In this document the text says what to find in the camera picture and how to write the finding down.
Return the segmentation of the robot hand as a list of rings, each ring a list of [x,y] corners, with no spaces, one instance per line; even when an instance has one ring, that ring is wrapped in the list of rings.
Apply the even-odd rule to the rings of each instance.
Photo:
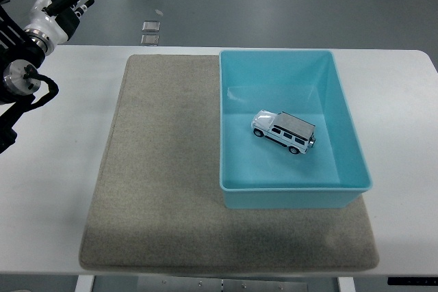
[[[93,4],[94,0],[36,0],[25,32],[44,42],[46,52],[50,53],[72,38],[82,16]]]

